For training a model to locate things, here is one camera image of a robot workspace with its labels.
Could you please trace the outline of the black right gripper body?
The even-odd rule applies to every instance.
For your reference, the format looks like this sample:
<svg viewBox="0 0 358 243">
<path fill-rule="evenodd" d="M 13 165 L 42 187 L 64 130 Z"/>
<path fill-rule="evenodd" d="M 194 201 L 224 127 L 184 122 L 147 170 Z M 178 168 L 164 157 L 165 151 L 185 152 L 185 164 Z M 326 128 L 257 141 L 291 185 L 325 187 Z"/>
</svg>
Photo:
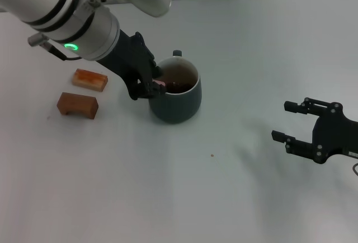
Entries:
<svg viewBox="0 0 358 243">
<path fill-rule="evenodd" d="M 314 162 L 326 162 L 333 155 L 357 159 L 357 122 L 342 111 L 325 112 L 313 128 L 312 146 Z"/>
</svg>

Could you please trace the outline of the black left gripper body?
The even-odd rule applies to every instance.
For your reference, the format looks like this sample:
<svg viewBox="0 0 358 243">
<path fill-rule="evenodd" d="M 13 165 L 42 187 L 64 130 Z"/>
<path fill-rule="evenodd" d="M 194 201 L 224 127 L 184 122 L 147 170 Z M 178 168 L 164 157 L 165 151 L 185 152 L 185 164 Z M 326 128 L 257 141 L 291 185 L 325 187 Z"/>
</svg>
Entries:
<svg viewBox="0 0 358 243">
<path fill-rule="evenodd" d="M 113 50 L 104 58 L 97 62 L 118 75 L 126 84 L 127 88 L 136 82 L 151 82 L 152 80 L 145 80 L 139 73 L 138 54 L 136 52 L 135 35 L 128 36 L 123 31 L 120 31 L 119 39 Z"/>
</svg>

